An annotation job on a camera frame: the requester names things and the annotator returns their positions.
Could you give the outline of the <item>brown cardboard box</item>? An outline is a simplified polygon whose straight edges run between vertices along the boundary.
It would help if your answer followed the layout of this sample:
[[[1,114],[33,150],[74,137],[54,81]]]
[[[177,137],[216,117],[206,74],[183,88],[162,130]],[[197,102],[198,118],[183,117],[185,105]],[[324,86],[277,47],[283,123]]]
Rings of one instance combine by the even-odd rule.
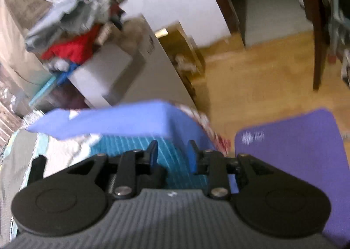
[[[205,60],[195,41],[186,35],[180,22],[156,31],[155,35],[191,98],[194,98],[196,92],[191,79],[205,74]]]

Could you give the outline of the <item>white cardboard box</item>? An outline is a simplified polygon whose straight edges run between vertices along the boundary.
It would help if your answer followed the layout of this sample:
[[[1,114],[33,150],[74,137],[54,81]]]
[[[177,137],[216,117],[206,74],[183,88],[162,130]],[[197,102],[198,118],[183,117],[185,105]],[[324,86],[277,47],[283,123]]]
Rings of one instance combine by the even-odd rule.
[[[153,99],[195,106],[142,15],[125,21],[69,80],[91,108]]]

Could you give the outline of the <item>blue mattress edge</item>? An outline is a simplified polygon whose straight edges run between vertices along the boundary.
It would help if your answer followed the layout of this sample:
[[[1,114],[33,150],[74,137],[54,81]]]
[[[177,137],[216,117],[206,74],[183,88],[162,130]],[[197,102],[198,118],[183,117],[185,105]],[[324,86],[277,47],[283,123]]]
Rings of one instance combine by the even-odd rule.
[[[185,152],[190,140],[201,150],[216,150],[199,123],[162,100],[120,104],[102,109],[55,109],[27,128],[63,140],[86,134],[166,138]]]

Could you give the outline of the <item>grey teal striped blanket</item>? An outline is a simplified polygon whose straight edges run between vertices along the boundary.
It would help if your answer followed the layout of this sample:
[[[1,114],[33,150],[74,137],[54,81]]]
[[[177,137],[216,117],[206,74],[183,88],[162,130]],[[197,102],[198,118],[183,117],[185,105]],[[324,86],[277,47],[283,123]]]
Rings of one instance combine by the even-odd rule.
[[[100,135],[88,134],[59,140],[42,133],[19,130],[10,138],[1,163],[1,246],[15,237],[16,224],[11,213],[14,196],[28,183],[32,162],[46,158],[44,177],[85,160]]]

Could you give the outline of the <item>purple yoga mat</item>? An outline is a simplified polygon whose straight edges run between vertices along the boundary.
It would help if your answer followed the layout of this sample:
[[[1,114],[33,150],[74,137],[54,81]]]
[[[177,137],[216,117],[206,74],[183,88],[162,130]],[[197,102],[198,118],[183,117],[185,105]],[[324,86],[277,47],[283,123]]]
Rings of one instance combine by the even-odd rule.
[[[309,182],[327,194],[332,211],[323,234],[340,248],[349,244],[349,165],[333,114],[318,109],[240,130],[236,154],[256,158]]]

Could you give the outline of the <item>blue checkered bedsheet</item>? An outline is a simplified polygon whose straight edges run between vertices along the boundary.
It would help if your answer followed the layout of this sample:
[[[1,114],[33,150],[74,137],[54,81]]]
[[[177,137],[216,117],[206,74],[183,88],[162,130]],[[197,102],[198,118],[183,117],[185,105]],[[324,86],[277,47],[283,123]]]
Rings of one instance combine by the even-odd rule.
[[[153,140],[158,142],[157,163],[168,172],[166,188],[205,189],[207,187],[207,177],[191,174],[185,155],[168,139],[154,136],[102,135],[94,145],[90,146],[89,154],[94,156],[103,153],[116,157],[130,150],[145,150]]]

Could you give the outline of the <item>pile of clothes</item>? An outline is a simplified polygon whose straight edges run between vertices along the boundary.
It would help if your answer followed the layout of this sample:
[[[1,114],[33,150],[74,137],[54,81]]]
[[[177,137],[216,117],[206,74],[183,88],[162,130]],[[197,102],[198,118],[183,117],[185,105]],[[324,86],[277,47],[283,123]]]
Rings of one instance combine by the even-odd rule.
[[[126,0],[44,0],[47,12],[24,38],[26,51],[54,74],[66,77],[95,53],[105,25],[122,29],[121,5]]]

